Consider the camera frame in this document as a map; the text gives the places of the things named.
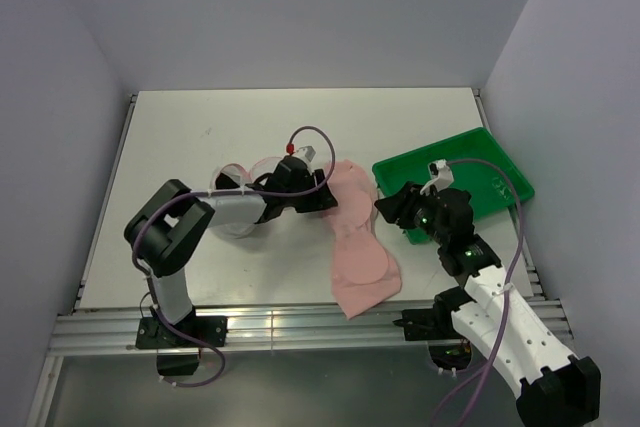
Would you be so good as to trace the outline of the white mesh laundry bag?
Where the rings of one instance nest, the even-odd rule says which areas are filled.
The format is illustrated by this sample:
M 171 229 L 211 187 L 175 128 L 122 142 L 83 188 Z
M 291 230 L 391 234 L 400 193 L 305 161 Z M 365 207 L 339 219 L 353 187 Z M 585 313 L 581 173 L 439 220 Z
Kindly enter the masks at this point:
M 263 176 L 270 174 L 275 169 L 279 160 L 279 157 L 266 157 L 256 162 L 249 169 L 238 163 L 217 167 L 211 176 L 210 189 L 239 189 L 246 184 L 260 182 Z M 214 231 L 221 237 L 243 238 L 251 234 L 254 229 L 255 225 L 253 224 L 235 223 L 215 227 Z

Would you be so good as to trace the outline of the pink bra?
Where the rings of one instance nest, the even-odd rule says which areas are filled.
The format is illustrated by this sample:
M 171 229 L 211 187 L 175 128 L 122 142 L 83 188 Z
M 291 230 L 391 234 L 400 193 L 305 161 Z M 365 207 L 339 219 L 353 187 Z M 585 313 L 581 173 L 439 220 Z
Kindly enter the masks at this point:
M 398 294 L 402 280 L 393 256 L 377 239 L 375 184 L 359 165 L 339 161 L 328 181 L 338 206 L 324 213 L 333 231 L 331 292 L 347 319 Z

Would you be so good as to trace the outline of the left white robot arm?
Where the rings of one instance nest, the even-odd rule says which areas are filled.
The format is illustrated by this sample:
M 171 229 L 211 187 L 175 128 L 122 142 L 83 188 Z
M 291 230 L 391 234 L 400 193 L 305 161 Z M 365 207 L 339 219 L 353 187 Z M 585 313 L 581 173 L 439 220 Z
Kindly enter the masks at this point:
M 335 164 L 312 170 L 301 156 L 290 154 L 263 182 L 241 185 L 225 176 L 220 189 L 209 191 L 192 190 L 177 179 L 165 182 L 124 230 L 132 263 L 148 284 L 159 335 L 172 346 L 194 336 L 185 267 L 207 229 L 265 224 L 286 209 L 307 214 L 336 207 L 328 187 Z

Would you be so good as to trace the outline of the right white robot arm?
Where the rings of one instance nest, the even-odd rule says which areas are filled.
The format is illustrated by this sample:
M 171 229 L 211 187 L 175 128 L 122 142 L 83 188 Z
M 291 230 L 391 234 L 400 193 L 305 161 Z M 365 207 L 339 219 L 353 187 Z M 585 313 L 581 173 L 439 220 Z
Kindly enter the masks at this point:
M 542 322 L 510 282 L 507 270 L 476 233 L 468 192 L 406 183 L 376 201 L 384 220 L 434 240 L 457 287 L 434 300 L 433 325 L 469 340 L 511 388 L 526 426 L 585 426 L 600 413 L 601 372 L 577 357 Z

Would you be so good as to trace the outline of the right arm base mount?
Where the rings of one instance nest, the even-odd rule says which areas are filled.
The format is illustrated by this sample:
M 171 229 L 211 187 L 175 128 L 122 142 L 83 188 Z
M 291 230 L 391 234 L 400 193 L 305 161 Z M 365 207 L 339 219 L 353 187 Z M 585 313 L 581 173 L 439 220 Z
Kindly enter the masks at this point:
M 446 371 L 464 370 L 472 360 L 469 341 L 456 333 L 435 308 L 405 309 L 393 325 L 407 342 L 425 342 L 431 362 Z

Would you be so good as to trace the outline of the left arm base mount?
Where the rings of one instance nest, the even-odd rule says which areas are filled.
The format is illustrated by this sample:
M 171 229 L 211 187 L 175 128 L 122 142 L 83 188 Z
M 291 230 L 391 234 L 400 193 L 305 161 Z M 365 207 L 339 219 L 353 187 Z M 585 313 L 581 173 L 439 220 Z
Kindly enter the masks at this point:
M 226 316 L 198 316 L 191 313 L 176 325 L 166 324 L 156 314 L 143 317 L 135 340 L 137 350 L 157 351 L 156 370 L 164 381 L 185 385 L 180 377 L 192 376 L 204 350 L 210 350 L 220 359 L 212 379 L 195 382 L 206 385 L 217 380 L 226 368 L 226 357 L 220 351 L 226 343 L 228 318 Z

